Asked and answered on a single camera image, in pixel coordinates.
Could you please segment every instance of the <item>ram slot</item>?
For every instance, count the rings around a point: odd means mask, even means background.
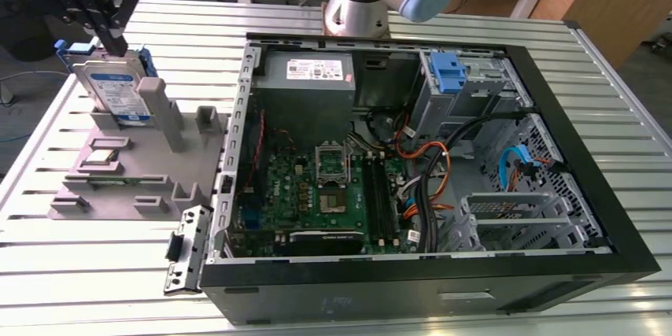
[[[373,159],[365,159],[362,164],[362,184],[364,184],[364,200],[366,202],[366,217],[368,217],[368,237],[372,244],[377,244],[382,239],[382,230],[378,222],[378,196],[376,195],[376,178],[373,175]]]
[[[389,183],[388,173],[385,171],[385,161],[376,160],[373,163],[376,195],[377,195],[377,209],[380,226],[382,230],[382,239],[392,241],[396,238],[394,219],[392,211],[392,203],[389,197]]]
[[[366,159],[362,165],[364,195],[368,211],[368,236],[372,244],[396,239],[393,211],[388,188],[385,162]]]

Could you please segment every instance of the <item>metal bracket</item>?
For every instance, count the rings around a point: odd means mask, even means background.
[[[181,213],[180,226],[170,234],[165,259],[170,261],[165,275],[164,295],[200,294],[200,266],[210,228],[212,208],[194,206]]]

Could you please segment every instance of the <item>motherboard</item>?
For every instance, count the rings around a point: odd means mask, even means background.
[[[338,149],[272,156],[264,196],[241,196],[236,256],[406,252],[392,198],[404,162]]]

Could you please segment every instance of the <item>aluminum slat table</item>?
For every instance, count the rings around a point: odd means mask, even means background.
[[[582,32],[544,20],[440,16],[410,24],[392,14],[389,21],[394,39],[526,46],[662,271],[538,314],[242,329],[250,334],[670,334],[672,144]],[[137,6],[125,38],[149,48],[182,111],[198,105],[230,111],[248,31],[317,35],[320,11],[162,0]],[[176,222],[45,217],[93,125],[90,109],[70,77],[0,186],[0,326],[10,326],[0,333],[234,331],[204,295],[162,297],[162,256]]]

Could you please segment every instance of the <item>power supply label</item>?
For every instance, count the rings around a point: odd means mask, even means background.
[[[292,59],[286,62],[286,79],[344,80],[341,61]]]
[[[130,75],[90,74],[97,97],[120,124],[142,126],[150,119],[145,102],[136,92],[137,82]]]

